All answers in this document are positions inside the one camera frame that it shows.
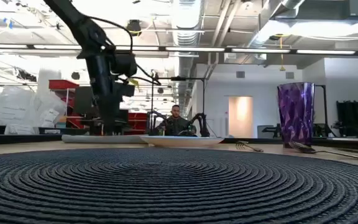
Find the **fluorescent light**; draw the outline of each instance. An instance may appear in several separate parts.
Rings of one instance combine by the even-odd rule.
[[[117,50],[130,50],[130,46],[117,46]],[[140,51],[158,51],[158,47],[154,46],[133,46],[132,50],[140,50]]]
[[[298,50],[298,54],[321,54],[321,55],[352,55],[354,50]]]
[[[166,47],[169,52],[223,52],[222,47]]]
[[[81,50],[79,45],[34,45],[36,49],[70,49],[70,50]]]
[[[0,44],[0,49],[27,49],[24,44]]]
[[[276,54],[287,54],[290,53],[290,50],[287,49],[231,49],[232,52],[242,52],[242,53],[261,53],[261,54],[268,54],[268,53],[276,53]]]

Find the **purple glass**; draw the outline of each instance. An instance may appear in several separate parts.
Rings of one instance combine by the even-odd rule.
[[[278,89],[278,109],[284,146],[290,141],[311,146],[313,137],[314,84],[288,83]]]

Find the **table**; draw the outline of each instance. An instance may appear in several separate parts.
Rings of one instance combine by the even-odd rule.
[[[281,144],[251,144],[252,147],[263,149],[264,152],[258,153],[272,153],[282,154],[289,156],[301,156],[301,157],[312,157],[318,159],[330,159],[334,161],[347,162],[350,164],[358,165],[358,159],[340,156],[335,154],[328,154],[325,152],[319,152],[317,154],[303,154],[295,149],[284,149]],[[0,154],[15,153],[15,152],[29,152],[29,151],[49,151],[49,150],[73,150],[73,149],[87,149],[87,148],[142,148],[148,147],[146,144],[66,144],[62,141],[51,141],[51,142],[30,142],[30,143],[18,143],[18,144],[1,144]],[[351,154],[358,156],[358,153],[343,152],[337,149],[329,147],[314,146],[317,151],[333,151],[341,152],[345,154]],[[244,148],[238,149],[235,144],[218,144],[210,149],[216,150],[232,150],[232,151],[245,151],[252,152],[252,149]]]

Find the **man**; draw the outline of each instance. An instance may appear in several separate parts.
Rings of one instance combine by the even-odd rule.
[[[162,121],[157,126],[158,130],[164,130],[166,136],[177,136],[181,131],[186,129],[188,121],[180,116],[179,105],[173,105],[171,110],[172,116]]]

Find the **woven placemat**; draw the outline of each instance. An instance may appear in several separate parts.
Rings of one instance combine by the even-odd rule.
[[[358,166],[207,149],[5,154],[0,223],[358,223]]]

